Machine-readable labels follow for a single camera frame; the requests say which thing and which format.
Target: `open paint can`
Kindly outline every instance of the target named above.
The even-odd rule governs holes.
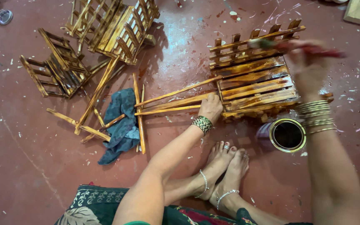
[[[258,142],[268,150],[294,153],[306,144],[304,127],[297,120],[282,118],[262,125],[256,132]]]

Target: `leg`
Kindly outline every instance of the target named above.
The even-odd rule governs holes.
[[[215,182],[224,171],[226,171],[230,161],[236,153],[237,148],[230,148],[229,145],[229,142],[224,143],[224,141],[221,141],[217,142],[216,146],[212,148],[207,166],[202,170],[209,188],[205,193],[203,193],[205,190],[205,180],[200,173],[185,179],[169,180],[164,186],[165,205],[170,205],[177,200],[189,196],[198,196],[201,193],[203,193],[203,195],[200,198],[208,200],[213,192]]]
[[[241,178],[247,172],[249,157],[244,149],[240,149],[236,152],[236,155],[232,159],[227,168],[226,175],[223,180],[215,187],[212,196],[209,199],[214,206],[217,206],[217,200],[226,192],[233,189],[238,190],[240,187]],[[228,194],[220,201],[219,209],[232,217],[236,217],[237,211],[240,208],[245,208],[250,213],[255,222],[260,225],[284,225],[287,222],[285,219],[264,212],[253,205],[249,204],[240,197],[238,193]]]

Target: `blue cloth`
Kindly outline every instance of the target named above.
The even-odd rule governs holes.
[[[104,123],[107,124],[122,114],[126,116],[107,129],[110,141],[104,141],[107,150],[98,161],[99,165],[115,161],[122,152],[128,151],[140,142],[140,132],[136,127],[137,117],[134,115],[136,97],[133,89],[120,90],[114,93],[111,99],[112,102],[105,112]]]

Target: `paint brush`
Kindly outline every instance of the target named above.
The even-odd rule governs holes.
[[[280,52],[289,52],[291,49],[295,49],[295,44],[288,41],[275,42],[264,38],[256,38],[248,41],[248,46],[253,49],[276,49]],[[346,58],[345,52],[341,52],[338,49],[324,49],[320,46],[313,44],[304,44],[298,46],[298,49],[302,49],[307,56],[320,56],[320,57],[333,57],[333,58]]]

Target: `paint-stained floor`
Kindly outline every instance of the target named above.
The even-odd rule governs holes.
[[[166,94],[210,76],[209,47],[215,38],[231,42],[231,35],[247,39],[252,29],[267,33],[275,23],[285,29],[295,18],[307,27],[301,39],[318,39],[348,52],[349,57],[334,61],[324,89],[334,93],[331,104],[339,137],[360,178],[360,26],[343,21],[346,5],[310,0],[156,0],[161,17],[151,33],[155,47],[145,48],[138,63],[128,67],[106,89],[106,101],[117,90],[132,87],[131,73],[146,85],[145,99]],[[45,60],[50,50],[37,28],[64,35],[72,4],[62,0],[0,0],[0,10],[13,12],[13,20],[0,26],[0,224],[52,224],[72,202],[77,186],[94,182],[105,187],[134,184],[151,157],[191,122],[196,111],[145,116],[147,153],[134,149],[108,165],[99,166],[105,148],[93,139],[83,145],[72,126],[48,114],[56,109],[71,118],[82,115],[86,99],[42,98],[19,56]],[[84,63],[93,66],[103,59],[84,49]],[[91,93],[102,72],[87,85]],[[213,89],[206,85],[180,96]],[[87,124],[97,128],[95,119]],[[231,141],[251,154],[250,170],[243,179],[242,197],[256,207],[291,221],[312,221],[310,182],[304,151],[296,154],[262,151],[254,139],[256,126],[242,119],[220,123],[201,140],[176,169],[173,178],[196,174],[207,160],[213,143]],[[214,212],[209,203],[185,199],[178,204]]]

